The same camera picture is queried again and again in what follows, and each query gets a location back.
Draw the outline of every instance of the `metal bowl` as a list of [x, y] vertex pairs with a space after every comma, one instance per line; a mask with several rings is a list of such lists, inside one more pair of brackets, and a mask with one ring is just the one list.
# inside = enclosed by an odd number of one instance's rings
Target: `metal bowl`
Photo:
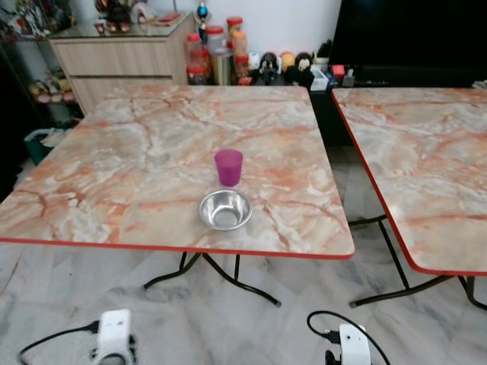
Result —
[[199, 217], [214, 230], [236, 230], [252, 215], [250, 200], [235, 190], [218, 190], [199, 204]]

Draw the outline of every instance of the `marble tile floor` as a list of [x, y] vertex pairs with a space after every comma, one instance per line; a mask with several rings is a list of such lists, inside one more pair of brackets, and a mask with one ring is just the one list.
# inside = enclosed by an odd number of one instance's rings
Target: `marble tile floor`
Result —
[[[328, 153], [349, 220], [381, 214], [353, 148]], [[279, 298], [281, 308], [224, 281], [203, 260], [183, 277], [143, 293], [141, 284], [177, 269], [180, 255], [173, 252], [1, 244], [0, 363], [16, 364], [23, 346], [120, 308], [132, 311], [140, 364], [324, 364], [324, 351], [338, 354], [339, 348], [306, 326], [307, 314], [320, 309], [365, 325], [396, 365], [487, 361], [487, 313], [466, 301], [457, 279], [411, 297], [350, 309], [350, 300], [402, 288], [378, 226], [357, 227], [352, 234], [356, 253], [346, 262], [242, 257], [242, 282]], [[234, 257], [213, 257], [233, 270]], [[399, 257], [412, 284], [430, 278]], [[486, 279], [477, 281], [476, 296], [487, 302]], [[321, 318], [316, 326], [338, 324]], [[28, 358], [33, 365], [88, 365], [95, 342], [94, 335], [68, 335]], [[374, 364], [383, 363], [371, 351]]]

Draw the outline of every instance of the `power cord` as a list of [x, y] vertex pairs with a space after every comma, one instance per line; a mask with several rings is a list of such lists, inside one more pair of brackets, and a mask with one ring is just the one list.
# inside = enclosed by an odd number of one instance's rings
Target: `power cord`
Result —
[[340, 318], [341, 320], [353, 325], [357, 330], [359, 330], [367, 338], [367, 340], [369, 340], [370, 343], [373, 344], [373, 346], [377, 349], [377, 351], [379, 351], [379, 354], [384, 359], [384, 362], [387, 365], [390, 365], [389, 359], [387, 358], [386, 354], [382, 351], [379, 344], [366, 331], [364, 331], [359, 325], [357, 325], [355, 322], [348, 319], [347, 317], [342, 316], [341, 314], [338, 314], [335, 312], [330, 312], [329, 310], [317, 310], [316, 312], [310, 313], [310, 315], [306, 319], [306, 323], [307, 323], [308, 328], [313, 333], [316, 333], [320, 337], [327, 339], [328, 341], [332, 342], [333, 344], [339, 344], [340, 343], [339, 337], [338, 337], [338, 342], [336, 341], [336, 336], [338, 335], [337, 331], [318, 332], [316, 329], [313, 328], [313, 326], [311, 325], [311, 318], [315, 317], [318, 314], [327, 314], [329, 316], [334, 316], [336, 318]]
[[69, 329], [67, 331], [62, 331], [55, 333], [54, 335], [50, 335], [48, 337], [43, 338], [42, 340], [36, 341], [33, 344], [28, 345], [27, 347], [23, 348], [21, 352], [18, 353], [17, 355], [17, 360], [19, 363], [22, 365], [29, 365], [29, 363], [24, 359], [24, 354], [28, 352], [30, 349], [35, 348], [36, 346], [42, 344], [43, 342], [52, 340], [53, 338], [67, 335], [69, 333], [74, 333], [74, 332], [91, 332], [94, 335], [98, 333], [98, 328], [100, 326], [100, 321], [94, 321], [90, 323], [89, 325], [86, 325], [85, 327], [79, 327], [79, 328], [73, 328]]

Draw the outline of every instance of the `wooden cabinet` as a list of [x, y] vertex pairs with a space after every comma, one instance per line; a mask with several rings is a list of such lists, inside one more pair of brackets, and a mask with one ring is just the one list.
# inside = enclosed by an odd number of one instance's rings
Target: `wooden cabinet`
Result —
[[194, 31], [191, 14], [166, 32], [148, 28], [143, 35], [104, 37], [93, 30], [93, 24], [81, 24], [50, 40], [85, 115], [115, 87], [187, 84], [184, 43]]

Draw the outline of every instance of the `marble-pattern table top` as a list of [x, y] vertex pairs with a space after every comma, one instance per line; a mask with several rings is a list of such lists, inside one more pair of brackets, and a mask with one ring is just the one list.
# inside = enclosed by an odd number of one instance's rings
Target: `marble-pattern table top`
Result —
[[[242, 228], [199, 219], [213, 157], [243, 152]], [[348, 259], [354, 245], [305, 89], [115, 90], [0, 206], [0, 241]]]
[[487, 93], [333, 95], [412, 268], [487, 275]]

